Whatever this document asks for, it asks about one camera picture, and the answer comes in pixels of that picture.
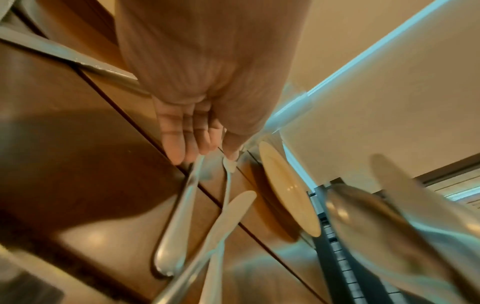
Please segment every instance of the finger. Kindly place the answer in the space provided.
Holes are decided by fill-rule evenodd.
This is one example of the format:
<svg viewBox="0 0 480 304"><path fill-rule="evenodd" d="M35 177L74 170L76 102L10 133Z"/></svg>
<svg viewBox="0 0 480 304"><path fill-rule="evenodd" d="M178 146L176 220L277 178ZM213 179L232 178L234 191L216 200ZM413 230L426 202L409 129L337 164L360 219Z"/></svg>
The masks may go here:
<svg viewBox="0 0 480 304"><path fill-rule="evenodd" d="M183 109L181 106L164 103L155 97L153 104L160 124L161 144L166 156L174 165L180 165L185 158Z"/></svg>
<svg viewBox="0 0 480 304"><path fill-rule="evenodd" d="M183 138L185 139L185 159L186 163L193 163L199 154L199 148L194 136L193 114L195 105L183 106Z"/></svg>
<svg viewBox="0 0 480 304"><path fill-rule="evenodd" d="M225 156L230 160L237 160L239 150L251 135L238 135L227 130L222 142L222 149Z"/></svg>
<svg viewBox="0 0 480 304"><path fill-rule="evenodd" d="M217 149L222 142L222 132L224 127L215 116L213 111L210 111L208 118L208 134L210 135L210 151Z"/></svg>
<svg viewBox="0 0 480 304"><path fill-rule="evenodd" d="M211 101L204 100L195 105L193 112L193 134L201 155L207 155L210 151L209 111L211 108Z"/></svg>

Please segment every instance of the human hand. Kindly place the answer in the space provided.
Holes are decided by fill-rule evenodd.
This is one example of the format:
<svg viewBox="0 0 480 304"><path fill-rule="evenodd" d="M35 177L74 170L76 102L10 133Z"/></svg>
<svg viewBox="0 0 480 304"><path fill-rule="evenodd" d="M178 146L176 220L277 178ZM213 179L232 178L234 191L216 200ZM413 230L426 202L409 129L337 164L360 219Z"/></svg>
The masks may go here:
<svg viewBox="0 0 480 304"><path fill-rule="evenodd" d="M272 113L310 0L119 0L122 55L152 93L173 164L238 149Z"/></svg>

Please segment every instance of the light strip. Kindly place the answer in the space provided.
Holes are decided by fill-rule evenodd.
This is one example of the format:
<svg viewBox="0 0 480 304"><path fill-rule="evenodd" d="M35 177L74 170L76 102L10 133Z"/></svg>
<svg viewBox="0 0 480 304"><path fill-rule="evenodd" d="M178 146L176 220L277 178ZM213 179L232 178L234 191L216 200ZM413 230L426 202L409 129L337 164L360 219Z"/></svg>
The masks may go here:
<svg viewBox="0 0 480 304"><path fill-rule="evenodd" d="M300 176L300 178L305 182L308 186L310 191L315 192L315 188L317 184L315 184L314 180L309 176L309 174L305 171L305 169L300 165L299 161L295 158L295 156L291 153L291 151L287 148L285 143L283 144L283 149L285 151L286 160L288 163L293 167L295 172Z"/></svg>
<svg viewBox="0 0 480 304"><path fill-rule="evenodd" d="M388 42L390 42L392 39L400 35L401 33L405 32L407 29L409 29L411 26L425 18L428 14L431 12L435 11L445 3L447 3L449 0L435 0L426 7L424 7L422 10L420 10L418 13L413 15L410 19L402 23L399 27L388 33L385 37L382 39L378 40L376 43L374 43L372 46L370 46L368 49L360 53L357 57L353 58L350 62L348 62L346 65L341 67L339 70L325 78L322 82L317 84L315 87L313 87L310 91L307 92L308 96L313 95L315 92L320 90L322 87L324 87L326 84L331 82L333 79L337 78L340 76L343 72L346 70L350 69L366 57L370 56L373 54L375 51L386 45Z"/></svg>
<svg viewBox="0 0 480 304"><path fill-rule="evenodd" d="M458 201L458 200L464 199L466 197L469 197L469 196L472 196L472 195L475 195L475 194L480 194L480 186L475 187L473 189L465 190L465 191L462 191L462 192L459 192L459 193L455 193L455 194L446 196L446 198L448 198L449 200L452 200L452 201Z"/></svg>

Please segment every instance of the white plate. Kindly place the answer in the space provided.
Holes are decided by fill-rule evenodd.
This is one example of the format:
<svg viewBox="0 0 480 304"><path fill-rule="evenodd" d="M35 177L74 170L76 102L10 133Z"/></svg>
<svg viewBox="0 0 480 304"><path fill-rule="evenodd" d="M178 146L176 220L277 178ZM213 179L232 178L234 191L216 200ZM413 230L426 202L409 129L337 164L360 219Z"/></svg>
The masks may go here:
<svg viewBox="0 0 480 304"><path fill-rule="evenodd" d="M311 236L320 236L317 213L293 169L270 144L262 141L259 147L268 182L279 201L303 230Z"/></svg>

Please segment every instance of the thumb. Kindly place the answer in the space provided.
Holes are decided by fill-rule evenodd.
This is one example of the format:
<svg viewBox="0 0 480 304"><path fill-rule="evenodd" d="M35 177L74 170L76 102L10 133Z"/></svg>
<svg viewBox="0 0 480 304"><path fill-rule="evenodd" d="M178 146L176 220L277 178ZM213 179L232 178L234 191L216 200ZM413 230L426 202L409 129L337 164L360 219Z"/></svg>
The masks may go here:
<svg viewBox="0 0 480 304"><path fill-rule="evenodd" d="M227 130L221 144L225 156L229 160L237 160L239 158L240 148L251 136L252 135L238 135Z"/></svg>

